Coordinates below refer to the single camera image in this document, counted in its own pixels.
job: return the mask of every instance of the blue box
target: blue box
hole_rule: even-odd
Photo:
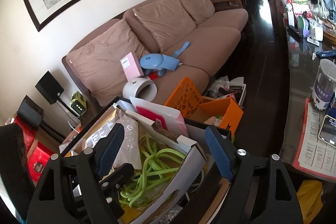
[[[334,95],[330,101],[330,104],[325,110],[325,114],[336,119],[336,91],[334,92]]]

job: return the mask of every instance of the brown pillow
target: brown pillow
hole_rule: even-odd
[[[148,54],[126,20],[122,19],[67,57],[83,79],[83,84],[100,105],[105,106],[122,95],[127,79],[120,60],[131,51],[138,58]]]
[[[215,7],[210,0],[180,0],[183,8],[199,25],[215,13]]]
[[[179,0],[158,0],[135,8],[133,12],[152,33],[160,52],[169,49],[196,28]]]

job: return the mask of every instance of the pink box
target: pink box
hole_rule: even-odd
[[[124,69],[127,81],[133,78],[142,77],[143,71],[140,66],[139,60],[134,52],[130,52],[120,60]]]

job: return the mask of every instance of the dark wooden floor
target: dark wooden floor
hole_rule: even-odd
[[[242,40],[221,70],[229,79],[244,77],[247,85],[244,114],[236,131],[235,146],[253,156],[279,153],[289,98],[287,42],[273,33],[267,0],[246,9],[250,18]]]

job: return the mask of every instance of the orange crate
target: orange crate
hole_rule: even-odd
[[[175,108],[184,118],[189,118],[202,103],[203,98],[194,83],[190,78],[184,77],[165,102],[165,106]]]

